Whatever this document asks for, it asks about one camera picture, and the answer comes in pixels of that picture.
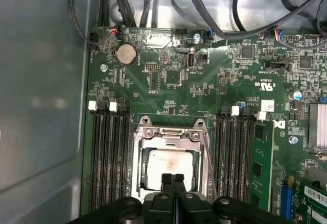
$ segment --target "blue wire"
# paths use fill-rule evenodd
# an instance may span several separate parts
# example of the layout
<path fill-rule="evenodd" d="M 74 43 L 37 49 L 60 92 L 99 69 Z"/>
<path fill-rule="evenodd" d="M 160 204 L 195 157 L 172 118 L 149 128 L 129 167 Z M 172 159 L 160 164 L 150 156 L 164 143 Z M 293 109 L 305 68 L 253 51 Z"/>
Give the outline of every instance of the blue wire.
<path fill-rule="evenodd" d="M 282 39 L 282 36 L 283 36 L 283 33 L 284 33 L 284 32 L 285 32 L 285 30 L 281 30 L 281 32 L 279 33 L 279 36 L 278 36 L 279 40 Z"/>

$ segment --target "blue pcie slot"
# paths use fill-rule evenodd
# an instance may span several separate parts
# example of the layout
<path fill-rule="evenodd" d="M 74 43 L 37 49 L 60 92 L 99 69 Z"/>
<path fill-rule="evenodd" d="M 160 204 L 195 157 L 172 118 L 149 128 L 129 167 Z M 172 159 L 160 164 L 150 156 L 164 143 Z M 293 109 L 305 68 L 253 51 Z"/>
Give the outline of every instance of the blue pcie slot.
<path fill-rule="evenodd" d="M 282 186 L 281 189 L 281 216 L 286 220 L 291 219 L 291 205 L 292 205 L 293 191 L 288 186 Z"/>

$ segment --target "motherboard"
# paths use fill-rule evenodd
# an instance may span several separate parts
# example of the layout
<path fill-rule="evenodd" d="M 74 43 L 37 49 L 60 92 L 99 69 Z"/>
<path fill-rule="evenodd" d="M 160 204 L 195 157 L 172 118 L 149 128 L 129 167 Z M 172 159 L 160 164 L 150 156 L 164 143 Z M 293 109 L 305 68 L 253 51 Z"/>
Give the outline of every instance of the motherboard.
<path fill-rule="evenodd" d="M 186 189 L 209 200 L 327 221 L 306 201 L 310 189 L 326 195 L 306 176 L 327 169 L 327 49 L 186 29 L 98 27 L 92 37 L 109 33 L 90 52 L 81 214 L 123 196 L 142 200 L 160 191 L 162 173 L 182 173 Z"/>

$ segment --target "cpu socket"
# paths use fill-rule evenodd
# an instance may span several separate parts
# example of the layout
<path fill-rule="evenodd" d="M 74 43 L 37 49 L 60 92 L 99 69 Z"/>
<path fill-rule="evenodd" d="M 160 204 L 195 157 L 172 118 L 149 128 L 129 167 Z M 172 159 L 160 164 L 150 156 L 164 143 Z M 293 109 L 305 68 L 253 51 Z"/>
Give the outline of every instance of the cpu socket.
<path fill-rule="evenodd" d="M 140 200 L 158 192 L 163 173 L 183 174 L 186 191 L 207 196 L 210 147 L 203 119 L 191 128 L 153 125 L 143 116 L 134 132 L 131 196 Z"/>

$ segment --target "mounting screw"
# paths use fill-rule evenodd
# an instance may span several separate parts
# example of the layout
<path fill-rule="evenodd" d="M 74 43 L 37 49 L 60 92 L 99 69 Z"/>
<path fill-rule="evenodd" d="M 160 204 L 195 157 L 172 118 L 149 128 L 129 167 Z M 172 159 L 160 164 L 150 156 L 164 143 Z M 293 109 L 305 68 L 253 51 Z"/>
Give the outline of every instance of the mounting screw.
<path fill-rule="evenodd" d="M 200 138 L 199 133 L 194 132 L 194 133 L 192 134 L 192 139 L 193 139 L 193 140 L 198 140 L 199 138 Z"/>
<path fill-rule="evenodd" d="M 295 213 L 295 220 L 302 221 L 302 215 L 300 213 Z"/>
<path fill-rule="evenodd" d="M 194 34 L 194 35 L 193 35 L 193 40 L 194 40 L 194 42 L 200 42 L 200 40 L 201 40 L 201 35 L 200 35 L 200 34 Z"/>
<path fill-rule="evenodd" d="M 101 70 L 102 72 L 106 72 L 106 71 L 108 70 L 108 65 L 107 65 L 107 64 L 101 64 L 101 66 L 100 66 L 100 70 Z"/>
<path fill-rule="evenodd" d="M 188 198 L 188 199 L 191 199 L 191 198 L 193 198 L 193 194 L 187 193 L 187 194 L 185 194 L 185 197 Z"/>
<path fill-rule="evenodd" d="M 229 204 L 229 200 L 226 200 L 226 199 L 222 199 L 220 200 L 220 202 L 223 204 L 223 205 L 228 205 Z"/>
<path fill-rule="evenodd" d="M 298 143 L 298 138 L 296 136 L 291 136 L 288 141 L 289 141 L 290 144 L 297 144 Z"/>
<path fill-rule="evenodd" d="M 195 52 L 195 48 L 194 48 L 193 46 L 190 47 L 190 48 L 189 48 L 189 52 L 190 52 L 190 53 L 194 53 L 194 52 Z"/>
<path fill-rule="evenodd" d="M 149 138 L 149 137 L 152 137 L 153 136 L 153 131 L 152 131 L 152 129 L 146 129 L 144 131 L 144 134 L 145 134 L 145 137 L 146 138 Z"/>

